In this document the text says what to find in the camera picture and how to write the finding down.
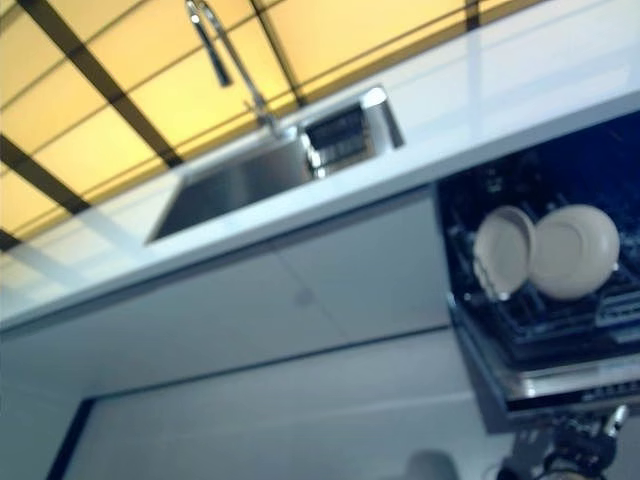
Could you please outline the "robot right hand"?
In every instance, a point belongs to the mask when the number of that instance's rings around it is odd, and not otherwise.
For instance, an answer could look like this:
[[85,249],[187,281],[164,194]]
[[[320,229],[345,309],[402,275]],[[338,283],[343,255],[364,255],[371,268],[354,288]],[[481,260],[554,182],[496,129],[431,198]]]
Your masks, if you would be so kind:
[[610,414],[564,412],[515,434],[498,479],[604,479],[614,463],[618,436],[630,415],[627,405]]

